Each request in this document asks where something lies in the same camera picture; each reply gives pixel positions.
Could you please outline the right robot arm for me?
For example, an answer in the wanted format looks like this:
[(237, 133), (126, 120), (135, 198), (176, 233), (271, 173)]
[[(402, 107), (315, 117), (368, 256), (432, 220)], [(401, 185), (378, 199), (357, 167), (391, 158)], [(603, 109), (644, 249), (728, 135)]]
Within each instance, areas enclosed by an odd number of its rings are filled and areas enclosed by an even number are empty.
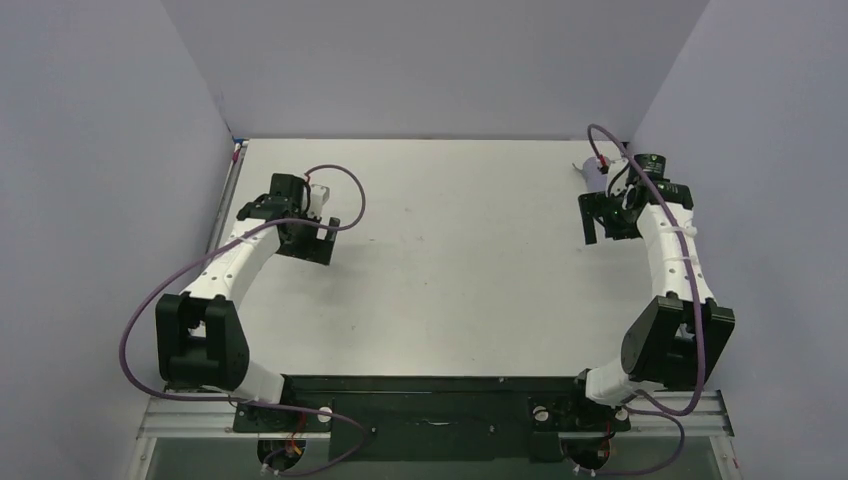
[(735, 327), (732, 309), (718, 304), (697, 254), (694, 201), (688, 186), (665, 176), (666, 159), (638, 154), (578, 167), (587, 191), (578, 197), (584, 240), (598, 228), (611, 240), (641, 240), (651, 295), (624, 335), (618, 359), (586, 373), (588, 399), (619, 406), (641, 392), (703, 389)]

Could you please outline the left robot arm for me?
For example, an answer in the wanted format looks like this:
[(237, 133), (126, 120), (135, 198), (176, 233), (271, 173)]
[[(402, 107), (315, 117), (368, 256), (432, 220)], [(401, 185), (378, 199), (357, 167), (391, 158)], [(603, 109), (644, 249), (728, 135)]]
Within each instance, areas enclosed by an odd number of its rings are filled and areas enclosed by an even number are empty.
[(276, 173), (268, 192), (237, 213), (229, 250), (218, 254), (180, 294), (155, 305), (159, 369), (167, 382), (206, 387), (277, 404), (286, 378), (252, 360), (238, 314), (249, 287), (275, 255), (329, 264), (335, 232), (318, 233), (329, 188)]

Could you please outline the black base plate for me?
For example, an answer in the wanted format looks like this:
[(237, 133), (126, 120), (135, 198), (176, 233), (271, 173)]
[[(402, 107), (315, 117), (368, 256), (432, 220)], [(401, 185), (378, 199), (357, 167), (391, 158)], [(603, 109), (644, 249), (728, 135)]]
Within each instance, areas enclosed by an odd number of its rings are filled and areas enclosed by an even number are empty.
[(308, 437), (329, 442), (329, 457), (353, 447), (354, 461), (565, 459), (602, 464), (611, 439), (631, 423), (620, 407), (585, 396), (578, 377), (316, 376), (290, 379), (282, 402), (308, 414), (240, 405), (237, 433), (260, 434), (258, 454), (283, 446), (288, 468)]

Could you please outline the purple umbrella case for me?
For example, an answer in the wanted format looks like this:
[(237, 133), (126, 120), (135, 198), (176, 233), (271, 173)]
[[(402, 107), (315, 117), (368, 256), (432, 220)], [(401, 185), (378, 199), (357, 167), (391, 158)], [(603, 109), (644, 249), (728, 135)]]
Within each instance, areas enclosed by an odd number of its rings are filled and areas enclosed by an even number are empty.
[(601, 171), (600, 162), (594, 158), (587, 158), (582, 163), (573, 163), (572, 167), (583, 179), (587, 192), (601, 192), (606, 189), (607, 175)]

